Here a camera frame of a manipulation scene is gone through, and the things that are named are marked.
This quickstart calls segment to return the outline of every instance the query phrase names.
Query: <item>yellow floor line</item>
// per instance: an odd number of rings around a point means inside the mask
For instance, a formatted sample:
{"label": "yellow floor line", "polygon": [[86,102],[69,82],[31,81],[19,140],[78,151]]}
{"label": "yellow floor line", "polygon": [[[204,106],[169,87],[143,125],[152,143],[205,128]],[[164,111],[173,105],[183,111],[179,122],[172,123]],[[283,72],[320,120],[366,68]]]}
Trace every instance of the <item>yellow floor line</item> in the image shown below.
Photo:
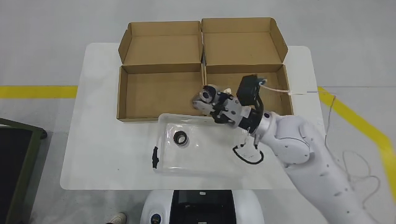
{"label": "yellow floor line", "polygon": [[[318,87],[318,89],[321,92],[319,94],[321,102],[330,106],[333,95],[322,87]],[[75,98],[76,95],[76,85],[0,86],[0,98]],[[394,201],[396,201],[396,155],[390,139],[340,100],[335,101],[333,109],[378,146],[382,164],[389,180],[390,191]]]}
{"label": "yellow floor line", "polygon": [[[319,98],[321,102],[330,107],[334,96],[322,87],[318,87],[318,90],[320,91]],[[392,141],[380,130],[344,105],[340,100],[335,100],[333,110],[377,145],[382,165],[388,177],[390,191],[396,202],[396,154],[392,146]]]}
{"label": "yellow floor line", "polygon": [[75,98],[76,85],[4,85],[0,98]]}

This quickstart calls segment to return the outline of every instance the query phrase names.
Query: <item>brown cardboard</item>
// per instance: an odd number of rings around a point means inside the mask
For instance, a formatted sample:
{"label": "brown cardboard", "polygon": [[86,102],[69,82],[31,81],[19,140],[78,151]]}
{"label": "brown cardboard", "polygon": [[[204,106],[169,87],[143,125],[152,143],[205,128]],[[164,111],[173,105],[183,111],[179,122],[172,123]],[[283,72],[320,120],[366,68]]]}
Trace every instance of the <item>brown cardboard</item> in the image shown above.
{"label": "brown cardboard", "polygon": [[[283,65],[287,45],[274,19],[203,19],[202,33],[207,84],[235,94],[244,75],[257,74],[269,87],[289,89]],[[260,97],[267,111],[293,114],[289,95],[262,89]]]}
{"label": "brown cardboard", "polygon": [[118,119],[200,115],[191,103],[205,80],[200,22],[130,23],[118,51]]}

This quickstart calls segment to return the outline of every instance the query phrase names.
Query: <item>white table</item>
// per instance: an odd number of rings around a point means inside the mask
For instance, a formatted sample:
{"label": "white table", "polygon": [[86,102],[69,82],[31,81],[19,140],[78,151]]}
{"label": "white table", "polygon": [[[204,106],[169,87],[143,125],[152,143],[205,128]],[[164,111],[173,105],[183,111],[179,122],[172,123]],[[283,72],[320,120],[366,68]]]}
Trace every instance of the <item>white table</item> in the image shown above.
{"label": "white table", "polygon": [[[290,89],[316,91],[311,53],[289,46],[285,59]],[[116,43],[87,46],[64,156],[64,189],[294,189],[272,151],[260,144],[265,161],[246,167],[241,179],[172,176],[152,169],[156,122],[122,123],[116,119],[118,73],[121,65]],[[324,134],[316,93],[291,97],[295,114],[313,122]]]}

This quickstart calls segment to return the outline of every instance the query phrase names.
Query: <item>concrete floor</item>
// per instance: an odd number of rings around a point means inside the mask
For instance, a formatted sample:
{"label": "concrete floor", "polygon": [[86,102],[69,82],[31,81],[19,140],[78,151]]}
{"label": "concrete floor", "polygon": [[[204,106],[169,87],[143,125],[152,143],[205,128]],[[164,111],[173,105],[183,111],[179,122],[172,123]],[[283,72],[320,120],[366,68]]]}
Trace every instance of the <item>concrete floor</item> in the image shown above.
{"label": "concrete floor", "polygon": [[[268,16],[288,45],[311,49],[318,85],[336,92],[396,147],[396,0],[0,0],[0,85],[77,85],[85,47],[119,42],[131,21]],[[137,223],[148,192],[59,186],[73,106],[74,100],[0,100],[0,116],[49,131],[37,163],[41,180],[32,179],[40,185],[30,222],[104,223],[125,211],[129,223]],[[393,223],[395,205],[373,143],[336,114],[329,143],[337,154],[353,149],[369,160],[382,186],[368,210]],[[371,187],[362,186],[361,197]],[[257,195],[266,223],[309,223],[309,217],[324,222],[295,191]]]}

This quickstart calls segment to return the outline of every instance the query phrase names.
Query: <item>transparent plastic tray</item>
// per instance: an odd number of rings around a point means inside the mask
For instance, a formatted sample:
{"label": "transparent plastic tray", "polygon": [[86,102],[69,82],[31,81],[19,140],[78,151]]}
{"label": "transparent plastic tray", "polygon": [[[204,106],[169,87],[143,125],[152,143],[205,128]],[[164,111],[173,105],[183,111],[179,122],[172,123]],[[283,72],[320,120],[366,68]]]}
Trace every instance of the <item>transparent plastic tray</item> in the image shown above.
{"label": "transparent plastic tray", "polygon": [[[184,131],[188,142],[176,144],[173,136]],[[247,137],[242,129],[214,123],[212,118],[162,114],[158,119],[157,173],[240,177],[239,159],[232,148]]]}

